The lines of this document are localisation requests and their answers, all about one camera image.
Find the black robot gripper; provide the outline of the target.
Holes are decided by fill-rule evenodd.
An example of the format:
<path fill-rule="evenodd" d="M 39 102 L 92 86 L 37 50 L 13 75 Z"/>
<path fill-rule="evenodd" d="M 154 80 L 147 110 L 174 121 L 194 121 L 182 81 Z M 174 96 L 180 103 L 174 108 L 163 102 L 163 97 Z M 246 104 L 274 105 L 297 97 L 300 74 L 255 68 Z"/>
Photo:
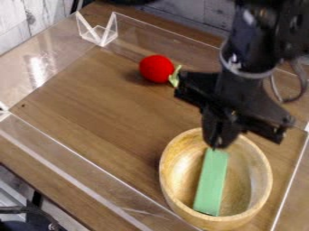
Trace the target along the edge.
<path fill-rule="evenodd" d="M 182 71 L 175 97 L 199 108 L 203 140 L 213 149 L 227 148 L 247 132 L 281 143 L 294 124 L 290 113 L 267 95 L 263 81 L 229 71 Z"/>

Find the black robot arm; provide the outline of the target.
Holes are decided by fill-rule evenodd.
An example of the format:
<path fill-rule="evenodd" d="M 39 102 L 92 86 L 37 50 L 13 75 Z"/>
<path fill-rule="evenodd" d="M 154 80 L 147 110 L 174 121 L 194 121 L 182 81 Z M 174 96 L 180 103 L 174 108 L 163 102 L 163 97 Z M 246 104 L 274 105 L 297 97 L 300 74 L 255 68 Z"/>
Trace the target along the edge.
<path fill-rule="evenodd" d="M 175 97 L 202 114 L 203 140 L 226 148 L 238 135 L 253 132 L 279 143 L 294 117 L 279 106 L 298 100 L 269 96 L 263 79 L 287 62 L 298 76 L 300 93 L 308 77 L 298 58 L 309 54 L 309 0 L 235 0 L 229 37 L 222 43 L 215 73 L 180 71 Z"/>

